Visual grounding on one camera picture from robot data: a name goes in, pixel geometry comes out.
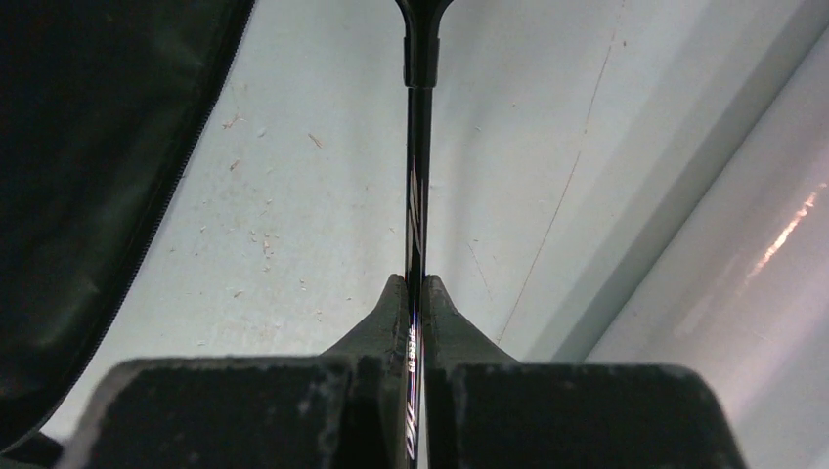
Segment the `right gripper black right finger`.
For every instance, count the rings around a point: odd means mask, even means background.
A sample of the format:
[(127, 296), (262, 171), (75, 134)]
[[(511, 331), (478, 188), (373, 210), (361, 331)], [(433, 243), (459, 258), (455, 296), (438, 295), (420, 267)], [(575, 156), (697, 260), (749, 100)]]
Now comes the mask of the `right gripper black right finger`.
[(423, 283), (433, 468), (742, 468), (720, 404), (663, 363), (522, 363)]

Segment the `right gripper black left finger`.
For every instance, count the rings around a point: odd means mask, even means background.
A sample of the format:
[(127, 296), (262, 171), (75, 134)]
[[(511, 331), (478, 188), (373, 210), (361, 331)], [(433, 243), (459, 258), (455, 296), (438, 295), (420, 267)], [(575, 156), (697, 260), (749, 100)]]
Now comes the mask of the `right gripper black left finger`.
[(101, 381), (62, 468), (403, 468), (407, 291), (311, 357), (133, 360)]

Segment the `white shuttlecock tube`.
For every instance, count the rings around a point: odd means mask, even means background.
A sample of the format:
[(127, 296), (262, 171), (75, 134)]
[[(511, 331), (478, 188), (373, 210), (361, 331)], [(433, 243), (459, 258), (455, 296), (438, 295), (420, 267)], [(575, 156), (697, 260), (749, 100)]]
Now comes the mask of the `white shuttlecock tube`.
[(691, 368), (717, 394), (750, 467), (827, 466), (826, 36), (589, 359)]

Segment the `black racket bag crossway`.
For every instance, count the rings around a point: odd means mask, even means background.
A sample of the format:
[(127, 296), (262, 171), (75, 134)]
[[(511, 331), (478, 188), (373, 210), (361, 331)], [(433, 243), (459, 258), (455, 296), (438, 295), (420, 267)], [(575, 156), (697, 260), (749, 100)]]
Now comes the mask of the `black racket bag crossway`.
[(1, 449), (85, 370), (217, 103), (250, 1), (1, 5)]

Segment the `badminton racket black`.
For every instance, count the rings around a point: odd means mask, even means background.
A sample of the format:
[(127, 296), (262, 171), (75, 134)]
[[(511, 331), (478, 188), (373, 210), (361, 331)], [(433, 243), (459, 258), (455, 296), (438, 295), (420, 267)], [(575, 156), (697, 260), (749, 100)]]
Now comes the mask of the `badminton racket black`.
[(449, 1), (399, 1), (407, 88), (406, 257), (408, 296), (404, 444), (406, 468), (418, 466), (422, 372), (422, 288), (425, 279), (433, 90), (438, 81), (440, 24)]

